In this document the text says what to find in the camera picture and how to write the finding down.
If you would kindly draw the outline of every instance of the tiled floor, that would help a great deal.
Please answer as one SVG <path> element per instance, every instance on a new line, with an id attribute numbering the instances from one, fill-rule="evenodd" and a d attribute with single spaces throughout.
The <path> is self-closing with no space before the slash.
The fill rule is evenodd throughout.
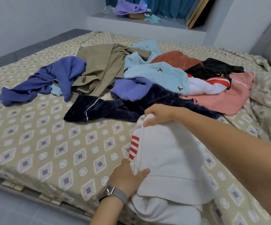
<path id="1" fill-rule="evenodd" d="M 88 225 L 84 220 L 0 190 L 0 225 Z"/>

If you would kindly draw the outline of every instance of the watch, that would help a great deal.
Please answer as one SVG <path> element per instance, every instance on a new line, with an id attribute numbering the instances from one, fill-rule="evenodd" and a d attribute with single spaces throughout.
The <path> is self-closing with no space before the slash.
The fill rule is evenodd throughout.
<path id="1" fill-rule="evenodd" d="M 116 196 L 124 203 L 124 205 L 127 203 L 127 200 L 128 200 L 128 197 L 122 190 L 119 190 L 117 187 L 111 187 L 109 185 L 109 186 L 104 187 L 97 194 L 96 201 L 100 203 L 104 198 L 109 197 L 109 196 Z"/>

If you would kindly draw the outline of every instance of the white jacket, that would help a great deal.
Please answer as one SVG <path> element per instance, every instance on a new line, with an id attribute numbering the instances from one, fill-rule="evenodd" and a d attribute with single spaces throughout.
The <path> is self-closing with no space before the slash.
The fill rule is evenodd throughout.
<path id="1" fill-rule="evenodd" d="M 175 225 L 200 225 L 202 204 L 214 198 L 211 182 L 202 168 L 205 146 L 183 125 L 168 122 L 143 127 L 141 116 L 130 146 L 134 174 L 150 174 L 128 207 L 141 219 Z"/>

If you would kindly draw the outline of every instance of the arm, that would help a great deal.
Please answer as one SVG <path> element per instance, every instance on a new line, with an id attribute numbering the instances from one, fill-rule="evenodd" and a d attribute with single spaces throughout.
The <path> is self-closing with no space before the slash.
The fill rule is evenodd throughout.
<path id="1" fill-rule="evenodd" d="M 196 136 L 271 215 L 271 144 L 186 108 L 156 104 L 144 126 L 178 121 Z"/>
<path id="2" fill-rule="evenodd" d="M 150 173 L 149 169 L 145 169 L 133 175 L 129 163 L 128 159 L 123 159 L 121 165 L 115 168 L 107 182 L 107 185 L 122 190 L 127 197 L 131 197 L 136 192 Z M 104 198 L 90 225 L 116 225 L 123 207 L 124 203 L 115 196 Z"/>

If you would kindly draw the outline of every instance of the patterned bed sheet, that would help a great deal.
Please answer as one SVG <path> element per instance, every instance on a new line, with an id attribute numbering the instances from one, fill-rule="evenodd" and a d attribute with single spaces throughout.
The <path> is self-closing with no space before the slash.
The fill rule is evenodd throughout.
<path id="1" fill-rule="evenodd" d="M 62 57 L 76 55 L 82 46 L 102 43 L 132 45 L 140 38 L 91 32 L 54 45 L 18 62 L 0 68 L 2 86 L 12 88 L 34 74 L 41 66 Z M 215 58 L 246 71 L 271 71 L 259 56 L 188 44 L 159 43 L 163 52 L 179 50 L 200 60 Z M 102 96 L 111 99 L 109 93 Z M 97 120 L 85 124 L 63 121 L 72 102 L 62 97 L 38 95 L 21 106 L 0 104 L 0 176 L 25 185 L 50 197 L 66 201 L 93 215 L 97 206 L 93 196 L 106 185 L 109 176 L 123 158 L 128 157 L 135 123 Z M 258 137 L 257 121 L 251 101 L 235 115 L 220 117 Z M 203 225 L 271 225 L 271 217 L 210 152 L 204 167 L 217 197 L 205 204 Z M 149 224 L 124 209 L 119 221 L 126 225 Z"/>

